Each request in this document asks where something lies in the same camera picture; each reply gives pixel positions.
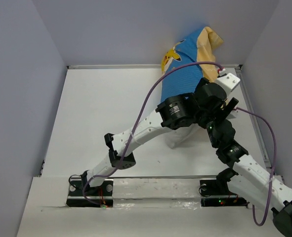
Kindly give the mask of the white pillow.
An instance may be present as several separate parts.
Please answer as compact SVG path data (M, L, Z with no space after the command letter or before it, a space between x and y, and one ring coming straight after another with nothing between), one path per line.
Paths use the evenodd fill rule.
M170 149L192 148L200 141L204 140L206 130L192 124L189 127L178 128L164 135L165 144Z

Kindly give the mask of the yellow pillowcase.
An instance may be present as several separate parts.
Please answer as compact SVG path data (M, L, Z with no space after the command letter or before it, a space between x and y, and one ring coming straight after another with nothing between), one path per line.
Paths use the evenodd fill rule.
M194 62L215 62L213 52L223 44L212 28L200 27L177 42L163 56L162 74ZM161 102L179 94L194 92L201 78L214 82L218 76L215 65L194 65L173 72L162 81Z

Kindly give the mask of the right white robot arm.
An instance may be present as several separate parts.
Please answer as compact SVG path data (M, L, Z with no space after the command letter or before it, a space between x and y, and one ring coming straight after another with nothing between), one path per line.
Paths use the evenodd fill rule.
M235 141L236 131L230 121L211 121L206 130L218 159L228 166L215 181L216 190L243 197L262 209L282 235L292 237L292 188L270 175Z

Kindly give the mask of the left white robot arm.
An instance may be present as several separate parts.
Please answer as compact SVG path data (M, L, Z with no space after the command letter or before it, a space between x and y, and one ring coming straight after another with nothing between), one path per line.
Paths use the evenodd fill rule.
M94 169L81 175L81 191L91 195L116 169L133 167L136 164L133 151L157 136L193 124L209 132L215 125L227 124L226 118L238 100L233 98L228 103L226 100L239 83L240 79L232 73L215 82L202 78L194 92L169 97L132 128L119 134L106 134L108 154Z

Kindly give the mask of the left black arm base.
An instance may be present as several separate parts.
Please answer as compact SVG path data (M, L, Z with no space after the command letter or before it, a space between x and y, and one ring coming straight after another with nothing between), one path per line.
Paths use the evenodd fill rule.
M88 186L83 196L81 177L72 175L68 179L69 190L66 199L68 207L94 207L94 208L110 208L113 207L113 179L106 179L99 187Z

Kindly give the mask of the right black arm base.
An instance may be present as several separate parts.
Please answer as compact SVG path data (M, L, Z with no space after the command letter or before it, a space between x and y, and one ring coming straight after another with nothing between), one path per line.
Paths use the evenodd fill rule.
M228 189L228 182L236 175L230 168L220 172L214 179L200 180L198 188L202 207L246 207L249 202Z

